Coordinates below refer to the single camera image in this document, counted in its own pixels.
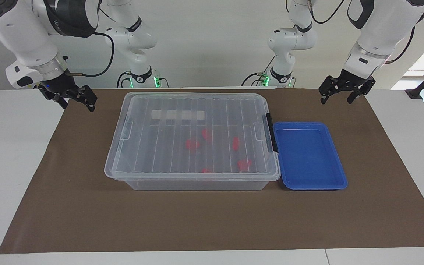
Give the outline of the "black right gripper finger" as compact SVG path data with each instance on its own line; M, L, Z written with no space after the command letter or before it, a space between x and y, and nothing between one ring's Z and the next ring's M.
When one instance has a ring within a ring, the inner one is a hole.
M45 95L45 98L47 100L51 100L51 101L56 102L57 104L59 104L60 107L62 107L62 109L66 109L67 106L68 106L68 102L63 97L61 97L59 94L50 94L49 93L49 94Z
M96 94L94 94L93 90L87 85L76 89L75 101L84 104L91 113L95 111L97 99Z

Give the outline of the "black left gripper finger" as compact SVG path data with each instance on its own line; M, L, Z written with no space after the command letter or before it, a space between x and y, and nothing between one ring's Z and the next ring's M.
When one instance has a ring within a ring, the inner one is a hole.
M331 75L327 76L322 84L319 86L319 93L321 96L321 104L326 104L329 97L340 92L338 86L338 78L332 77Z
M373 77L369 77L367 81L365 81L362 85L354 85L351 94L347 97L348 104L352 104L357 97L361 95L367 95L374 84L376 83Z

